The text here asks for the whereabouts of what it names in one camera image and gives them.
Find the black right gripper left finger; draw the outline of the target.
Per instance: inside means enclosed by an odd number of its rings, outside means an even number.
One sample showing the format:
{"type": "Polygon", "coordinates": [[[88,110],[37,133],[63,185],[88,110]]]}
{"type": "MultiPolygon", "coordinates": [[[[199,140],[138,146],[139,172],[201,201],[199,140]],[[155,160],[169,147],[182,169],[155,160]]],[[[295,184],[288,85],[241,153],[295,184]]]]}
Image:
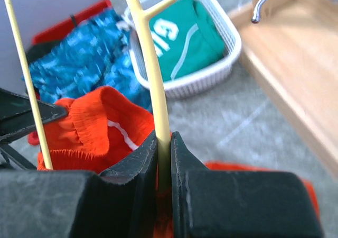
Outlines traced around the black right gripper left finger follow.
{"type": "Polygon", "coordinates": [[[152,237],[157,139],[100,174],[1,171],[1,237],[152,237]]]}

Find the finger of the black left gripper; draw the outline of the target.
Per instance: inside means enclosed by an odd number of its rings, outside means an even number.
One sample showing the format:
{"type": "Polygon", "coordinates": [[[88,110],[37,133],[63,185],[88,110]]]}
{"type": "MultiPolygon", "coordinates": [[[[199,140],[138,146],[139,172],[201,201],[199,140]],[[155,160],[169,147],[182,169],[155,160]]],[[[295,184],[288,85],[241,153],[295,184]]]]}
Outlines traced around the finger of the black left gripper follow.
{"type": "MultiPolygon", "coordinates": [[[[55,104],[38,101],[42,123],[67,116],[67,110],[55,104]]],[[[35,130],[35,122],[27,96],[1,89],[1,142],[11,143],[35,130]]]]}

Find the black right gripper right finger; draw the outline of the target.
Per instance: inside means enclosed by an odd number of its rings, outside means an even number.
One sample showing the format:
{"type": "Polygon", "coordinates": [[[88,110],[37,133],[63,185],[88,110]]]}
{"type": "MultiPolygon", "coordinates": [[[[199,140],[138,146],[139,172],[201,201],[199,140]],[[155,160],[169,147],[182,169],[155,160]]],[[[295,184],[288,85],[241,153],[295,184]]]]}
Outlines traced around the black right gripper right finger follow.
{"type": "Polygon", "coordinates": [[[284,171],[211,170],[171,138],[174,237],[323,237],[311,187],[284,171]]]}

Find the orange drawstring shorts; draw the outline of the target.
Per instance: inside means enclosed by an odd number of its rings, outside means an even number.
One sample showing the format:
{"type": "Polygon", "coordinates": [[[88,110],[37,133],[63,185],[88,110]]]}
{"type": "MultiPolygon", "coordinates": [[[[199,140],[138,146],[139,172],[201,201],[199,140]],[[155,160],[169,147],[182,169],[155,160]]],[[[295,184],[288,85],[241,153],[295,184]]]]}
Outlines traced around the orange drawstring shorts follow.
{"type": "MultiPolygon", "coordinates": [[[[44,127],[53,165],[50,171],[100,174],[137,150],[150,134],[154,134],[152,114],[112,87],[100,87],[78,99],[64,98],[57,105],[64,107],[68,115],[44,127]]],[[[221,171],[231,168],[275,171],[233,163],[211,162],[204,165],[221,171]]],[[[172,169],[171,186],[164,193],[158,191],[157,180],[158,168],[152,237],[174,237],[172,169]]],[[[319,212],[314,189],[308,181],[305,182],[313,191],[315,208],[319,212]]]]}

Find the yellow plastic hanger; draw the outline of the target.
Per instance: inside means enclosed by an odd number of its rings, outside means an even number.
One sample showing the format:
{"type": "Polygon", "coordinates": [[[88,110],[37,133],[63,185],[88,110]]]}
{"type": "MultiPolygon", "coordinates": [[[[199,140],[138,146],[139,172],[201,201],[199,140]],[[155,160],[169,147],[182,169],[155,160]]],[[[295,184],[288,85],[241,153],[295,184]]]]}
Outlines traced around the yellow plastic hanger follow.
{"type": "MultiPolygon", "coordinates": [[[[163,0],[149,9],[142,9],[139,0],[126,0],[134,20],[135,28],[140,40],[140,45],[145,61],[149,90],[153,107],[153,116],[155,124],[155,134],[158,140],[158,190],[165,192],[171,185],[171,162],[170,162],[170,127],[168,120],[167,103],[165,91],[162,81],[162,75],[159,63],[155,57],[155,48],[151,31],[149,29],[149,21],[152,17],[174,4],[177,0],[163,0]]],[[[36,100],[34,86],[32,84],[31,75],[23,48],[23,43],[18,28],[16,16],[11,0],[4,0],[7,15],[13,32],[14,41],[18,57],[20,60],[24,81],[29,96],[35,127],[39,136],[41,151],[45,167],[49,170],[53,169],[52,160],[49,153],[48,144],[45,137],[44,127],[41,119],[39,106],[36,100]]]]}

